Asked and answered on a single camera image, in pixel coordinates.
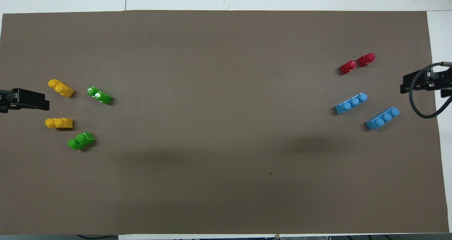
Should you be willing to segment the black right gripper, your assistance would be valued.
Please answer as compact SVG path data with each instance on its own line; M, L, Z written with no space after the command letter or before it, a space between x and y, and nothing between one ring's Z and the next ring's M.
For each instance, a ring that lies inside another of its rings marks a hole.
M452 95L452 66L443 65L447 67L445 71L434 72L433 67L427 68L426 71L415 71L403 76L403 84L400 85L400 93L406 94L410 91L410 84L414 81L413 91L426 90L434 91L440 90L441 97L449 97Z

